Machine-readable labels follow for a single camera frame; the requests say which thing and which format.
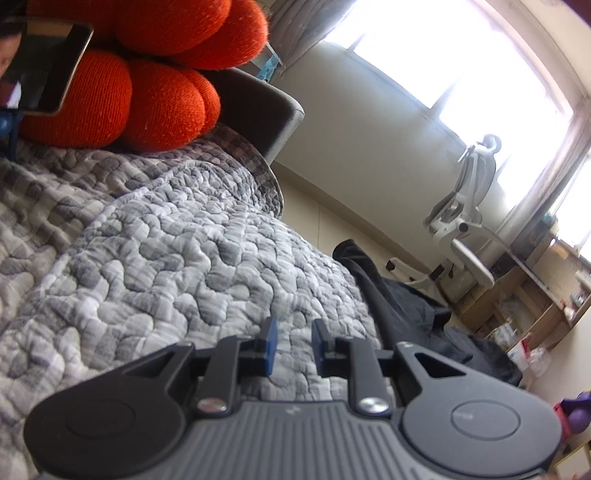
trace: black clothing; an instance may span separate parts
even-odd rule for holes
[[[456,327],[444,328],[452,316],[449,308],[404,283],[382,277],[353,240],[337,245],[333,258],[355,277],[384,348],[412,342],[512,385],[521,381],[517,366],[494,341]]]

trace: bed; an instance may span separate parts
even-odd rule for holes
[[[181,339],[198,348],[279,320],[263,399],[345,398],[316,375],[310,325],[379,341],[355,280],[281,222],[263,156],[222,124],[152,155],[22,142],[0,160],[0,478],[43,398]]]

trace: window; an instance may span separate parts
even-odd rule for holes
[[[358,0],[327,41],[393,80],[465,143],[498,135],[497,181],[509,207],[566,133],[571,112],[470,0]]]
[[[591,160],[589,154],[573,175],[550,213],[558,220],[558,238],[570,245],[576,253],[591,261],[591,219],[587,211]]]

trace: mirror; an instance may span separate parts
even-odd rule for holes
[[[60,20],[0,23],[0,108],[55,115],[91,36],[91,26]]]

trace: orange pillow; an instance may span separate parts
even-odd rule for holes
[[[130,103],[127,64],[112,53],[88,50],[60,112],[56,116],[26,116],[20,133],[54,147],[105,147],[123,132]]]
[[[229,12],[230,0],[121,0],[117,40],[138,53],[173,55],[213,35]]]
[[[193,69],[182,69],[180,72],[185,75],[185,77],[197,87],[199,93],[201,93],[205,105],[205,124],[199,132],[199,135],[206,134],[213,128],[217,123],[217,119],[220,117],[220,110],[222,108],[220,97],[213,85],[209,83],[209,80],[199,72]]]
[[[134,92],[123,142],[137,151],[182,147],[195,139],[205,123],[203,99],[195,86],[174,68],[148,60],[129,62]]]
[[[27,15],[91,24],[95,29],[91,43],[98,45],[115,38],[117,3],[118,0],[29,0]]]
[[[230,14],[215,34],[172,59],[194,69],[229,69],[256,57],[268,34],[267,19],[253,0],[232,0]]]

